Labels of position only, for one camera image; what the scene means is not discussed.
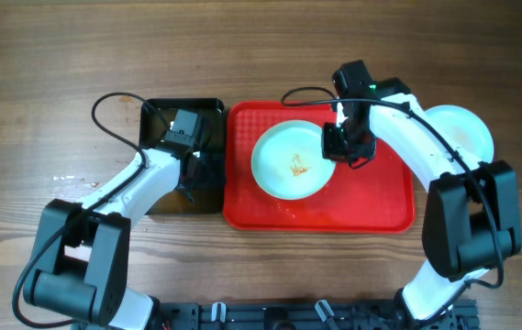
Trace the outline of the white plate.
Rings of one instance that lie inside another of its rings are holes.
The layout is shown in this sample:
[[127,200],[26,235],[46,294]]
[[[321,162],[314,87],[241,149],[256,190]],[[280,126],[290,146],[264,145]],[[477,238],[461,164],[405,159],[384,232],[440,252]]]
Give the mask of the white plate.
[[257,140],[250,160],[257,185],[282,200],[305,199],[324,188],[336,163],[322,155],[322,128],[305,120],[272,126]]
[[426,111],[429,119],[454,141],[482,161],[494,160],[494,141],[488,126],[472,111],[452,104],[437,105]]

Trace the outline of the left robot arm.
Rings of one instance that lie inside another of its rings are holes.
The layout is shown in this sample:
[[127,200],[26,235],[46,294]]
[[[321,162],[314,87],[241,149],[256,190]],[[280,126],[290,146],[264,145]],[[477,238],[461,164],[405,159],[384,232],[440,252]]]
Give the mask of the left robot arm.
[[159,300],[128,287],[131,229],[164,195],[221,185],[223,178],[221,153],[140,148],[101,190],[76,202],[52,200],[42,210],[30,260],[13,291],[17,320],[49,328],[22,314],[19,304],[25,302],[63,315],[62,326],[162,328]]

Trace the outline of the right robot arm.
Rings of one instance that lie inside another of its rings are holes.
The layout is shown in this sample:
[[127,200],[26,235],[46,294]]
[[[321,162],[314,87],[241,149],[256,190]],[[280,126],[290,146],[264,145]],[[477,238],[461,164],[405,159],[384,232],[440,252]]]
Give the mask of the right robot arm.
[[422,229],[426,260],[394,297],[391,324],[420,329],[449,318],[471,287],[496,290],[505,260],[522,246],[516,173],[503,160],[482,159],[448,135],[410,93],[336,98],[329,134],[348,139],[350,121],[385,142],[427,191]]

